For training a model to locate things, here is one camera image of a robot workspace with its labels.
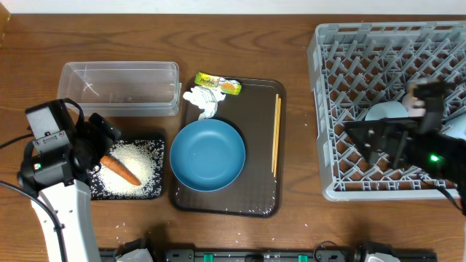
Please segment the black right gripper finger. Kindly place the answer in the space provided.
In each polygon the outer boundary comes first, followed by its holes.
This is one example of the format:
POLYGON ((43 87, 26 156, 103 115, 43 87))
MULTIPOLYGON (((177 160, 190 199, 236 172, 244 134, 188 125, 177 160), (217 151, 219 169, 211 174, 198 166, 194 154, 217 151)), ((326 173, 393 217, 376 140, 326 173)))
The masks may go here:
POLYGON ((353 140, 378 140, 392 132, 386 121, 347 122, 344 130, 353 140))
POLYGON ((372 144, 365 142, 355 142, 355 146, 367 163, 376 164, 379 159, 386 154, 388 142, 379 141, 372 144))

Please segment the small light blue saucer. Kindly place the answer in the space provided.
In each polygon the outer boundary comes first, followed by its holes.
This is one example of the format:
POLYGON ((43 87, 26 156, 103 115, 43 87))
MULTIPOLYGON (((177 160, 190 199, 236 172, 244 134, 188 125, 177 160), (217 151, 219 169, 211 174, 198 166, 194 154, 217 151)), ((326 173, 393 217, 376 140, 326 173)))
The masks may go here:
POLYGON ((366 121, 380 120, 384 118, 406 118, 408 112, 402 103, 398 101, 389 101, 377 103, 372 106, 366 114, 366 121))

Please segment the pink plastic cup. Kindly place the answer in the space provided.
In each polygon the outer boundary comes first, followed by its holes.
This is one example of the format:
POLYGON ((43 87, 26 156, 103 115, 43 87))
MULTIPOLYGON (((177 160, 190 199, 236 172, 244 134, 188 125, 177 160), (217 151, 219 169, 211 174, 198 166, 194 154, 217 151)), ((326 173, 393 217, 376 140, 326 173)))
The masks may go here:
POLYGON ((429 82, 428 78, 415 79, 409 81, 405 85, 406 94, 402 99, 402 105, 408 113, 408 117, 421 117, 425 115, 424 102, 414 97, 414 88, 418 84, 426 84, 429 82))

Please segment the orange carrot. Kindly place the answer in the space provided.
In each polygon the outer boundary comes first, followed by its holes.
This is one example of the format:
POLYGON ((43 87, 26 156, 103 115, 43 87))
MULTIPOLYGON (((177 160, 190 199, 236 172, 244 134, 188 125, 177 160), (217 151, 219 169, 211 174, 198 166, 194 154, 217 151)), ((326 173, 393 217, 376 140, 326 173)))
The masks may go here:
POLYGON ((139 186, 141 184, 141 182, 123 164, 112 156, 103 156, 100 163, 134 186, 139 186))

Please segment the light blue plastic cup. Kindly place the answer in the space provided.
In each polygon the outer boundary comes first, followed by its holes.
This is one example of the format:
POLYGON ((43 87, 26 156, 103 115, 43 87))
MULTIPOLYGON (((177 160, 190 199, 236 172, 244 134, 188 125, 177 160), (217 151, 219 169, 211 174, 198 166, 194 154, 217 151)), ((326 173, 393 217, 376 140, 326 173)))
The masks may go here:
POLYGON ((454 119, 448 120, 444 124, 442 133, 452 138, 459 138, 466 140, 466 115, 462 114, 454 119))

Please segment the wooden chopstick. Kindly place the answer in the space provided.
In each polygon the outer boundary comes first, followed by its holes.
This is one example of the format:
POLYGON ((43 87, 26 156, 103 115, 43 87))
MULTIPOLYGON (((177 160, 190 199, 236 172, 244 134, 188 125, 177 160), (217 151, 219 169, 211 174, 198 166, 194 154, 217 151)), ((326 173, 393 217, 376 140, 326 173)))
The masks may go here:
POLYGON ((275 176, 277 177, 277 158, 278 158, 278 149, 279 149, 279 139, 280 139, 280 117, 281 117, 281 98, 279 99, 278 103, 278 112, 277 112, 277 132, 276 132, 276 148, 275 148, 275 176))
POLYGON ((275 115, 274 115, 274 129, 273 129, 273 139, 272 139, 272 173, 275 176, 275 148, 276 148, 276 130, 277 130, 277 112, 278 112, 278 103, 279 103, 279 94, 275 95, 275 115))

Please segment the large dark blue plate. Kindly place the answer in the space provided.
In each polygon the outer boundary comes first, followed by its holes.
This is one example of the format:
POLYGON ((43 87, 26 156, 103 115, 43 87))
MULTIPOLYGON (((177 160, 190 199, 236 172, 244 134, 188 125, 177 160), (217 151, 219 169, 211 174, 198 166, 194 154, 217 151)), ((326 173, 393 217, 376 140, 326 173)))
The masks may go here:
POLYGON ((230 124, 204 119, 186 125, 170 149, 178 181, 195 191, 218 191, 233 183, 246 160, 245 143, 230 124))

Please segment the white tissue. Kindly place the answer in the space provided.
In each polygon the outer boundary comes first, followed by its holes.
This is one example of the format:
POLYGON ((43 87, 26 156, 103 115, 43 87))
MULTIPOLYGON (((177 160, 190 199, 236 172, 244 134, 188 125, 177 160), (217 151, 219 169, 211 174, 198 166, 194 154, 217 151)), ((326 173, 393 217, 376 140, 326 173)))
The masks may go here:
POLYGON ((202 110, 198 119, 210 119, 218 110, 218 103, 226 98, 226 95, 218 90, 208 87, 196 86, 183 94, 183 99, 202 110))

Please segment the yellow snack wrapper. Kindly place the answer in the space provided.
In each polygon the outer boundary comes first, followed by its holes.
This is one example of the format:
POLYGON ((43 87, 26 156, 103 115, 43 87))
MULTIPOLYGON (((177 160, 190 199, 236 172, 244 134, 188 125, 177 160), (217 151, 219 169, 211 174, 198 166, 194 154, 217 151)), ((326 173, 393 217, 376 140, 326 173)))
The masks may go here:
POLYGON ((194 83, 229 95, 239 95, 242 89, 241 83, 236 80, 227 80, 224 77, 212 76, 203 72, 197 73, 194 83))

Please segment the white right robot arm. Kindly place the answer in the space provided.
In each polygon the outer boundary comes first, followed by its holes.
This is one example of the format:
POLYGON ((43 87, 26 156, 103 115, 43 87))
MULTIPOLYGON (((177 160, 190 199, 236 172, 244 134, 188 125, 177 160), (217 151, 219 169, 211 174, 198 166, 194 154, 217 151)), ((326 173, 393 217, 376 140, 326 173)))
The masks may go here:
POLYGON ((369 164, 377 163, 379 155, 385 153, 388 166, 394 170, 415 166, 431 178, 456 184, 458 202, 440 186, 430 187, 465 214, 465 141, 435 130, 421 132, 420 122, 419 117, 347 122, 344 131, 369 164))

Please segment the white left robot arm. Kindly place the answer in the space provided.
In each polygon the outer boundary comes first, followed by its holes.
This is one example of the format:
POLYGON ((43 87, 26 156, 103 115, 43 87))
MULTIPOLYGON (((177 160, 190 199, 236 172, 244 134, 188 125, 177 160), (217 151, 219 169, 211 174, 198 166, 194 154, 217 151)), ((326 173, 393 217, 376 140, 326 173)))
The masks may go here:
POLYGON ((121 132, 97 113, 73 122, 68 112, 26 114, 34 140, 25 148, 18 181, 32 194, 50 261, 99 261, 90 210, 90 171, 121 132))

